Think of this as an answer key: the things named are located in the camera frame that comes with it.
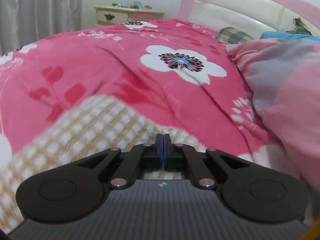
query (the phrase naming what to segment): yellow object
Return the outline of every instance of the yellow object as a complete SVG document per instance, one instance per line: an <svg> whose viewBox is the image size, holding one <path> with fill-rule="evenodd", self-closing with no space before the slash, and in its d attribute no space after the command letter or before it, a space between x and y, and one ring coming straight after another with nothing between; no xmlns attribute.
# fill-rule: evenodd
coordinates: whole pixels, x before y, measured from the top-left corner
<svg viewBox="0 0 320 240"><path fill-rule="evenodd" d="M320 236L320 220L299 240L316 240Z"/></svg>

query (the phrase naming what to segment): gray ribbed panel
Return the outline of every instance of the gray ribbed panel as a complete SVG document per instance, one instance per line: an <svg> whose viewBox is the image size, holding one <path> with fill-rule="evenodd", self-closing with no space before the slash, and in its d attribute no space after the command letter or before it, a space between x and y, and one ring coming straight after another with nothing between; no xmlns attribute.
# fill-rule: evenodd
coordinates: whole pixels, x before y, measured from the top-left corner
<svg viewBox="0 0 320 240"><path fill-rule="evenodd" d="M298 221L261 225L231 213L214 191L189 180L137 180L114 190L90 216L63 225L27 220L13 240L296 240L307 228Z"/></svg>

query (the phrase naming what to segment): nightstand top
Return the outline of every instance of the nightstand top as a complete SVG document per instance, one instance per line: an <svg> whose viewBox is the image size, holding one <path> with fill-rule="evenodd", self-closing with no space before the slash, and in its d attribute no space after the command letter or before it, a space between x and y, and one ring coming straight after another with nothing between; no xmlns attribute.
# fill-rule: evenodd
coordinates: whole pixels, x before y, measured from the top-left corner
<svg viewBox="0 0 320 240"><path fill-rule="evenodd" d="M132 9L132 8L126 8L126 7L115 7L115 6L95 6L94 7L97 10L108 10L108 11L115 11L115 12L135 12L135 13L149 13L149 14L164 14L162 12L157 12L154 10L148 10L148 9Z"/></svg>

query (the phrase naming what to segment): drawer handle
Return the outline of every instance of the drawer handle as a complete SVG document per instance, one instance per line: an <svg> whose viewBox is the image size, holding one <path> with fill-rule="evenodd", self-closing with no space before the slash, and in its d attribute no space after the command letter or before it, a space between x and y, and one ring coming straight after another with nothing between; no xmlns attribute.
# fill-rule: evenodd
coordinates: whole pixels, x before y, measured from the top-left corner
<svg viewBox="0 0 320 240"><path fill-rule="evenodd" d="M107 20L112 20L112 19L115 18L115 16L111 15L111 14L105 14L105 17L106 17Z"/></svg>

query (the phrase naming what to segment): curtain fold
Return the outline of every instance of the curtain fold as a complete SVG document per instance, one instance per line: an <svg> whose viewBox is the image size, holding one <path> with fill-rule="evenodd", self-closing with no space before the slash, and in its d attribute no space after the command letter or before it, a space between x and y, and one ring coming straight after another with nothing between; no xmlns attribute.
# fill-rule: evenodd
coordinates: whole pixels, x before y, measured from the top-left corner
<svg viewBox="0 0 320 240"><path fill-rule="evenodd" d="M0 54L81 27L82 0L0 0Z"/></svg>

